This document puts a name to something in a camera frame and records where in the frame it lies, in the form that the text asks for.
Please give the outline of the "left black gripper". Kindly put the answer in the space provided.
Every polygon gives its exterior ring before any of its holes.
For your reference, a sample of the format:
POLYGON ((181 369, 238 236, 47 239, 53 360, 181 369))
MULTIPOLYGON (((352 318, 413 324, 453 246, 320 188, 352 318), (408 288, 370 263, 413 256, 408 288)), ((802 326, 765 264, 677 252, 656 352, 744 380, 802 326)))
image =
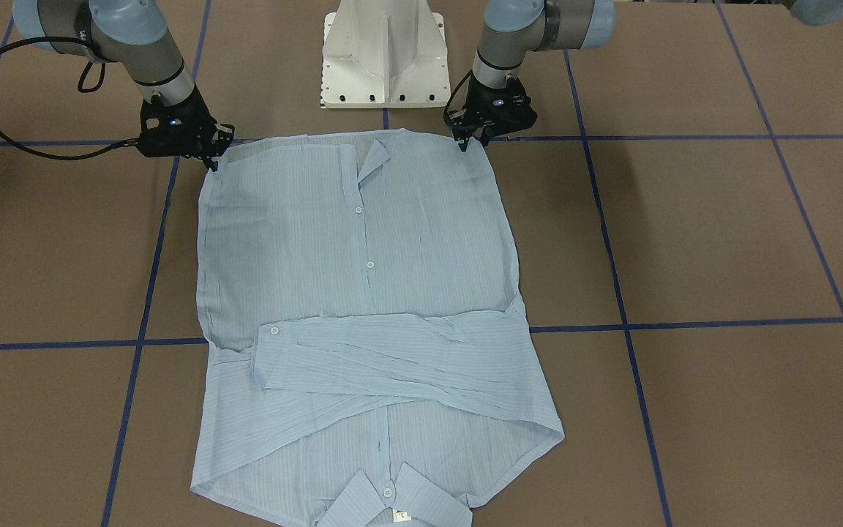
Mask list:
POLYGON ((518 78, 506 81, 502 88, 491 88, 478 81, 472 73, 454 87, 445 104, 445 125, 451 130, 459 150, 466 152, 476 131, 481 140, 492 140, 509 133, 531 129, 538 114, 531 107, 531 97, 518 78), (451 104, 459 90, 466 86, 465 103, 452 110, 451 104))

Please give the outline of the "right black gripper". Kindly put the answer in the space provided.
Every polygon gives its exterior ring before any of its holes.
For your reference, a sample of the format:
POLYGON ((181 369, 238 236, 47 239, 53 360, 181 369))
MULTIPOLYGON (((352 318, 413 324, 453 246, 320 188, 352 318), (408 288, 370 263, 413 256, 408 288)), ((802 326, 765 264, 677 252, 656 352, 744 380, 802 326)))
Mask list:
POLYGON ((143 101, 140 108, 138 152, 145 157, 193 157, 216 173, 220 157, 235 136, 233 124, 217 122, 194 87, 187 98, 165 105, 160 96, 143 101))

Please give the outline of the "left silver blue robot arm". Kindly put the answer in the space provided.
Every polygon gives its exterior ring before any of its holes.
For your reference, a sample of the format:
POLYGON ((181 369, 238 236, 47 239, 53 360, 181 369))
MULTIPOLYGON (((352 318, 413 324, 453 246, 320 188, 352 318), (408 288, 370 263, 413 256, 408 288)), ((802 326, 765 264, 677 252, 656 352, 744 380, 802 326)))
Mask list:
POLYGON ((615 31, 615 1, 490 1, 471 70, 454 87, 443 122, 465 152, 535 126, 520 80, 530 51, 598 49, 615 31))

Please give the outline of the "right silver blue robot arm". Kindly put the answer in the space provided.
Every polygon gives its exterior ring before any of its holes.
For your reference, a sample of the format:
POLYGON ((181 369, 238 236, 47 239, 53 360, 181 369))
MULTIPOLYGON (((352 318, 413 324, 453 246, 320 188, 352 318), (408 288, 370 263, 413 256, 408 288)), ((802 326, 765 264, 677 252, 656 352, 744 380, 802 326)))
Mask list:
POLYGON ((15 1, 21 36, 91 64, 121 64, 143 97, 134 146, 145 157, 188 157, 216 171, 235 129, 211 116, 154 1, 15 1))

